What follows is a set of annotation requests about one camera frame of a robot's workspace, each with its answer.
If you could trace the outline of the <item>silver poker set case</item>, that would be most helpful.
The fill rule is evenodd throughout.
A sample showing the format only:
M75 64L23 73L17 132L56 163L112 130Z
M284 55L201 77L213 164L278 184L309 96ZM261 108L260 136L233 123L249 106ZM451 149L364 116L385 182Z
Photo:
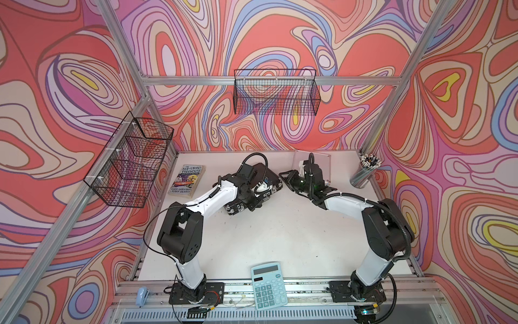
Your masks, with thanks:
M308 151L295 151L292 168L298 171L299 176L304 176L304 161L309 160L310 152ZM325 184L330 186L331 184L331 156L322 153L313 153L314 163L319 166L322 170L322 177Z

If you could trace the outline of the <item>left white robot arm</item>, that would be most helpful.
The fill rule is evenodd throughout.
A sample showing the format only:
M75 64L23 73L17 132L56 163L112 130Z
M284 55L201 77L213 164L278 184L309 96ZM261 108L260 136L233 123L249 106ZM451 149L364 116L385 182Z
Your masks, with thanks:
M197 254L202 246L204 222L220 209L234 215L261 208L282 188L280 178L258 163L243 163L234 174L220 176L214 188L201 197L167 209L156 243L175 261L180 283L189 290L200 290L206 275L199 266Z

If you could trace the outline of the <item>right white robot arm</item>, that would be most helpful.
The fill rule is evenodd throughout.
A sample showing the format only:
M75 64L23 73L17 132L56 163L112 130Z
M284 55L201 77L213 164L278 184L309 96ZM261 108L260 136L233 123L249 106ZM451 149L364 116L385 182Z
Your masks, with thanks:
M351 286L358 290L371 288L387 277L395 263L410 257L415 234L394 200L372 201L326 185L312 153L301 169L284 171L279 176L291 191L308 198L313 205L363 222L369 251L352 273Z

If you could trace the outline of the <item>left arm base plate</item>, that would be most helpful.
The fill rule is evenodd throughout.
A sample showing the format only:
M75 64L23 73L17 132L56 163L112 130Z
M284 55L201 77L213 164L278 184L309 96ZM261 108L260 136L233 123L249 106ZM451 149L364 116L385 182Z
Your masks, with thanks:
M169 304L217 306L223 302L224 292L223 282L202 282L194 290L182 283L174 283L169 293Z

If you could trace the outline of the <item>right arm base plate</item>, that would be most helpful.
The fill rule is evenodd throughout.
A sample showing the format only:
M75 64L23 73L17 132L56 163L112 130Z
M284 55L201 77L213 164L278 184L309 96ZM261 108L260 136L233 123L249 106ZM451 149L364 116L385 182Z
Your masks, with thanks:
M382 282L372 286L364 286L360 280L330 281L326 288L330 292L333 302L383 303L387 300Z

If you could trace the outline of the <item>black poker set case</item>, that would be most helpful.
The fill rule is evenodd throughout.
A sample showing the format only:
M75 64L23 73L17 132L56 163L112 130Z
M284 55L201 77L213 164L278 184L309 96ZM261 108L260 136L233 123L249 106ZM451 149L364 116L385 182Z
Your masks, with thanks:
M237 197L224 206L229 215L261 208L264 202L283 188L280 177L264 163L253 166L245 164L245 171L226 175L223 179L238 185Z

